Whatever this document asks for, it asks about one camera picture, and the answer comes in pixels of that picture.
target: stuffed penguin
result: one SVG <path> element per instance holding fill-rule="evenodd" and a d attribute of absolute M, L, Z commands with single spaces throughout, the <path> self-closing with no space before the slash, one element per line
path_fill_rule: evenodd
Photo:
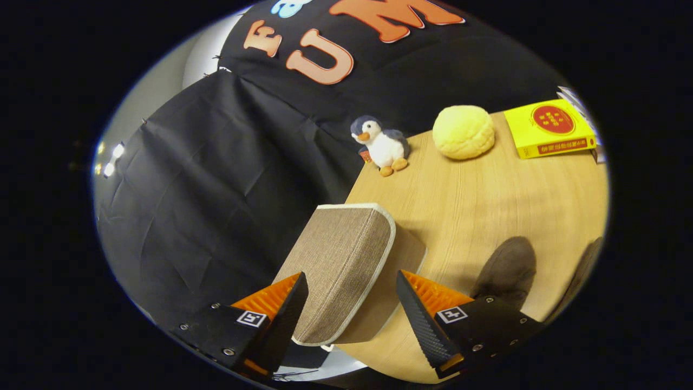
<path fill-rule="evenodd" d="M 382 176 L 390 176 L 409 164 L 407 158 L 411 147 L 399 130 L 383 129 L 374 117 L 364 115 L 351 124 L 351 136 L 368 148 L 373 162 L 380 168 Z"/>

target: book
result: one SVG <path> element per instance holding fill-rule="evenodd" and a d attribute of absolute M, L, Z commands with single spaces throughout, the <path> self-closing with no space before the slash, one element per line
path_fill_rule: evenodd
<path fill-rule="evenodd" d="M 592 149 L 592 156 L 595 158 L 595 161 L 597 164 L 603 164 L 606 162 L 606 154 L 604 153 L 604 147 L 602 146 L 602 140 L 599 138 L 599 132 L 597 131 L 597 127 L 594 125 L 594 122 L 592 121 L 592 118 L 590 115 L 587 113 L 587 109 L 585 109 L 585 105 L 582 103 L 582 100 L 573 92 L 570 88 L 568 87 L 561 87 L 559 86 L 559 89 L 561 90 L 560 92 L 556 92 L 559 97 L 562 99 L 565 99 L 566 101 L 569 101 L 570 104 L 575 108 L 577 112 L 582 115 L 582 117 L 587 121 L 587 124 L 592 128 L 592 131 L 595 134 L 595 143 L 597 144 L 597 147 Z"/>
<path fill-rule="evenodd" d="M 597 147 L 592 128 L 565 99 L 524 105 L 504 114 L 522 159 Z"/>

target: beige cushion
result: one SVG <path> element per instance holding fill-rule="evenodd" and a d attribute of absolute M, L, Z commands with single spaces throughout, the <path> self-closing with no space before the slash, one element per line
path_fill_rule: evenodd
<path fill-rule="evenodd" d="M 293 340 L 305 346 L 368 341 L 398 305 L 396 273 L 417 272 L 426 247 L 375 203 L 321 205 L 277 274 L 303 271 L 308 300 Z"/>

